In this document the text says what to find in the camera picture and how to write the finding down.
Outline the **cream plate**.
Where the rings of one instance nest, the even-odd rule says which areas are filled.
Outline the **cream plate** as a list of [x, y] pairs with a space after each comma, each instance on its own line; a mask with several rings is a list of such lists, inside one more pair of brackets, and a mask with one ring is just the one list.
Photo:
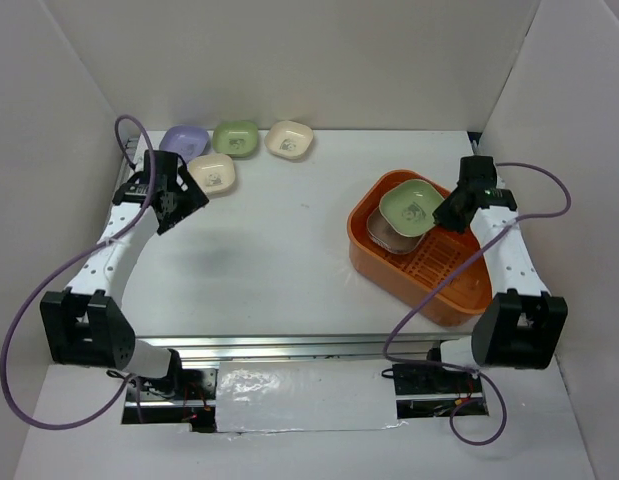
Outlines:
[[225, 194], [236, 184], [236, 170], [232, 158], [213, 153], [194, 158], [187, 164], [191, 177], [207, 196]]
[[301, 123], [284, 120], [275, 123], [264, 138], [267, 150], [275, 156], [299, 160], [309, 150], [314, 131]]

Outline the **green plate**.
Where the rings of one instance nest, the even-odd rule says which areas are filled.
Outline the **green plate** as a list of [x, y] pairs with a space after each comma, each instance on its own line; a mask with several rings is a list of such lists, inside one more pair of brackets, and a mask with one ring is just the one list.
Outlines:
[[379, 211], [401, 236], [420, 237], [435, 226], [434, 211], [444, 197], [427, 181], [411, 179], [384, 194]]
[[215, 152], [232, 158], [251, 156], [258, 147], [259, 132], [251, 121], [224, 121], [213, 131], [212, 147]]

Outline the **brown plate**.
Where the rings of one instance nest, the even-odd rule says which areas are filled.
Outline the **brown plate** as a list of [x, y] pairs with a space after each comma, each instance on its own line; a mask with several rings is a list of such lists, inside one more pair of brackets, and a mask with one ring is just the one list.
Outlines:
[[374, 244], [396, 255], [413, 252], [424, 238], [423, 235], [407, 237], [399, 234], [381, 215], [378, 208], [369, 215], [366, 227], [368, 236]]

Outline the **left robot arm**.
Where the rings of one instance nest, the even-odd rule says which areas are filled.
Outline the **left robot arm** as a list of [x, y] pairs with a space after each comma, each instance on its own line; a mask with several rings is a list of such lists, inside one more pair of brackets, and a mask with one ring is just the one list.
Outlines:
[[122, 312], [122, 297], [147, 242], [208, 202], [180, 155], [145, 152], [142, 168], [114, 194], [100, 249], [62, 291], [48, 291], [40, 301], [54, 362], [134, 374], [165, 399], [182, 394], [187, 376], [180, 355], [140, 340]]

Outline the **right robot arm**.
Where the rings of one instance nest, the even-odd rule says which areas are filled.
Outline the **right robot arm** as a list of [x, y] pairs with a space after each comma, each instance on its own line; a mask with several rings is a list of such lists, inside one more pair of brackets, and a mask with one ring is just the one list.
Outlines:
[[518, 212], [513, 193], [498, 185], [496, 163], [489, 156], [460, 160], [455, 189], [434, 212], [436, 224], [455, 233], [470, 232], [489, 275], [492, 300], [468, 338], [444, 342], [441, 357], [424, 368], [427, 385], [439, 392], [459, 379], [458, 366], [543, 370], [555, 352], [568, 314], [564, 298], [553, 296], [540, 279], [525, 245], [520, 223], [556, 218], [555, 213]]

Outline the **orange plastic bin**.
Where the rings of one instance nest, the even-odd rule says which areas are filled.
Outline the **orange plastic bin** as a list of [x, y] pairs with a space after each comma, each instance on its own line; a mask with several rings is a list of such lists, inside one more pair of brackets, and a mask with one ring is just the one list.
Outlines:
[[[439, 227], [405, 255], [390, 253], [371, 240], [367, 220], [381, 197], [407, 180], [422, 178], [410, 170], [386, 173], [358, 202], [347, 221], [349, 258], [354, 269], [410, 307], [417, 306], [479, 250], [478, 240], [470, 231], [458, 234]], [[484, 313], [491, 300], [489, 273], [480, 258], [429, 301], [420, 314], [440, 326], [455, 327]]]

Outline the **purple plate back left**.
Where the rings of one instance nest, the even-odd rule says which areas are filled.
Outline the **purple plate back left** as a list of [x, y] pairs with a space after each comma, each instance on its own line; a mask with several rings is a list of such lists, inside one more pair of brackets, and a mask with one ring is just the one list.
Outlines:
[[209, 133], [202, 127], [177, 125], [166, 131], [159, 149], [176, 153], [185, 163], [189, 163], [204, 153], [209, 140]]

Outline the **green plate back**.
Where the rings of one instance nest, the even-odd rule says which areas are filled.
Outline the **green plate back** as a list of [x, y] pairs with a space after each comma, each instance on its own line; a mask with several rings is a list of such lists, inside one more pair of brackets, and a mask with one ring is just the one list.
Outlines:
[[224, 121], [213, 131], [212, 147], [215, 152], [232, 158], [251, 156], [258, 147], [259, 132], [251, 121]]

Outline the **white foil cover sheet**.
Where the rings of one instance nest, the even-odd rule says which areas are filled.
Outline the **white foil cover sheet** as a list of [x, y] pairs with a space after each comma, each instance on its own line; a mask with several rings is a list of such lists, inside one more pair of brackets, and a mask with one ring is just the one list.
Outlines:
[[221, 433], [375, 431], [395, 428], [383, 360], [225, 362], [216, 387]]

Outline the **aluminium rail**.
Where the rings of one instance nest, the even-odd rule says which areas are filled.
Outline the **aluminium rail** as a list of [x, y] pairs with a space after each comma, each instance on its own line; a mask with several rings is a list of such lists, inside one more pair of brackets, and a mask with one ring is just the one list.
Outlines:
[[222, 361], [375, 359], [382, 356], [386, 336], [144, 336], [142, 340], [178, 351], [186, 364], [202, 365]]

